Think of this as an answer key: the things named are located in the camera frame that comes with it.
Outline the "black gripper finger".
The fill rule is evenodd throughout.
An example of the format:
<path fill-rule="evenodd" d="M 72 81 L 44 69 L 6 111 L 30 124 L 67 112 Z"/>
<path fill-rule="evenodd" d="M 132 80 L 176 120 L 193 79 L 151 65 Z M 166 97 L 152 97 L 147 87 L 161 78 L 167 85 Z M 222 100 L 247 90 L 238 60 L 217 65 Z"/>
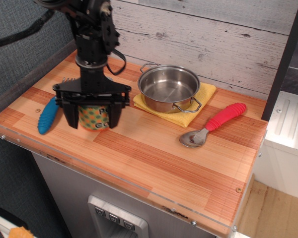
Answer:
<path fill-rule="evenodd" d="M 113 103 L 109 105 L 109 127 L 115 128 L 118 125 L 122 112 L 122 103 Z"/>
<path fill-rule="evenodd" d="M 78 127 L 78 106 L 72 104 L 63 104 L 63 112 L 68 125 L 77 129 Z"/>

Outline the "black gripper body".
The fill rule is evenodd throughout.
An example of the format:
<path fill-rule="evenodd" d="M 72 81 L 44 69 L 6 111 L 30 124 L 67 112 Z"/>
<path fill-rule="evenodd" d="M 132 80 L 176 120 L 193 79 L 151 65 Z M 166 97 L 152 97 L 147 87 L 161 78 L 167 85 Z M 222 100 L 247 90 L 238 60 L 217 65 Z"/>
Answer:
<path fill-rule="evenodd" d="M 105 76 L 103 68 L 80 69 L 80 78 L 64 78 L 55 84 L 56 104 L 63 107 L 66 103 L 94 105 L 122 103 L 122 107 L 130 104 L 131 87 L 117 83 Z"/>

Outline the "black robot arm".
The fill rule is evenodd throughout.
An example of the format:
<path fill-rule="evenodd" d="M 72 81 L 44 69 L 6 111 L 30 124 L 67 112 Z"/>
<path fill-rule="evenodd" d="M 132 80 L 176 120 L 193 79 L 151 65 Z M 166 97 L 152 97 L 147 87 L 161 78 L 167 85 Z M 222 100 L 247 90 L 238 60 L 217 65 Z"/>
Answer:
<path fill-rule="evenodd" d="M 122 109 L 130 103 L 131 87 L 111 81 L 104 74 L 111 53 L 126 59 L 115 49 L 120 34 L 113 24 L 111 2 L 37 0 L 36 4 L 64 13 L 74 35 L 80 77 L 53 86 L 56 103 L 63 109 L 68 125 L 77 128 L 78 109 L 82 106 L 107 106 L 109 127 L 116 127 Z"/>

